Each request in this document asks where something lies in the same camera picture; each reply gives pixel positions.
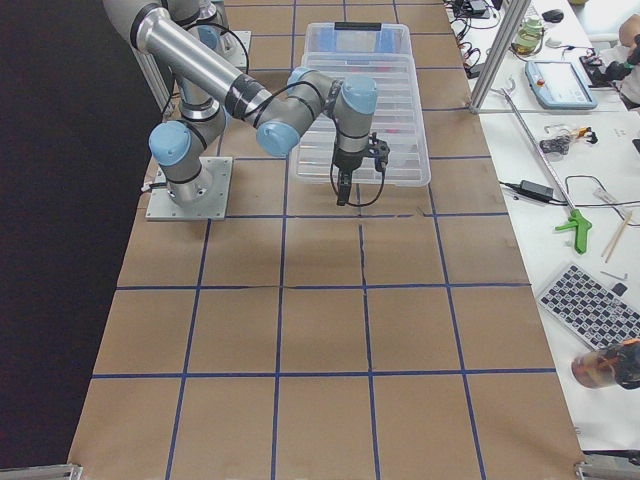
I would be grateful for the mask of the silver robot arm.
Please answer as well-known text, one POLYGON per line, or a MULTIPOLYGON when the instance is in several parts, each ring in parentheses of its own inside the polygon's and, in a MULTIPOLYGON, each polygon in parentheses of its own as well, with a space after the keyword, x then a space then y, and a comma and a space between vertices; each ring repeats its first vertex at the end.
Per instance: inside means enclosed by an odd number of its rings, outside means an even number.
MULTIPOLYGON (((177 23, 237 70, 249 67, 242 38, 230 29, 225 3, 169 1, 168 11, 177 23)), ((180 98, 179 115, 167 127, 157 126, 149 138, 153 156, 164 173, 166 195, 181 209, 193 208, 208 198, 218 177, 201 154, 227 126, 227 112, 219 98, 210 95, 185 75, 170 67, 180 98)))
POLYGON ((335 128, 330 181, 336 203, 350 202, 353 174, 366 158, 386 172, 389 147, 371 125, 378 100, 366 76, 342 80, 296 68, 285 87, 272 93, 200 40, 196 28, 211 25, 198 1, 106 1, 106 14, 135 50, 167 64, 179 78, 199 87, 233 118, 251 124, 261 148, 288 155, 321 115, 335 128))

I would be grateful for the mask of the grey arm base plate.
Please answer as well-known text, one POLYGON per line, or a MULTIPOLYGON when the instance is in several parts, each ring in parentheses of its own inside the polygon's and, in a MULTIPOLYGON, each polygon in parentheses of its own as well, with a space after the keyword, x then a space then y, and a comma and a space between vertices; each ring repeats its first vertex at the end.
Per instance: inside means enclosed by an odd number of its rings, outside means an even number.
POLYGON ((245 30, 220 35, 222 56, 242 71, 247 71, 248 68, 251 34, 251 31, 245 30))
POLYGON ((232 157, 201 156, 199 176, 186 184, 169 182, 160 167, 150 189, 149 221, 224 220, 232 178, 232 157))

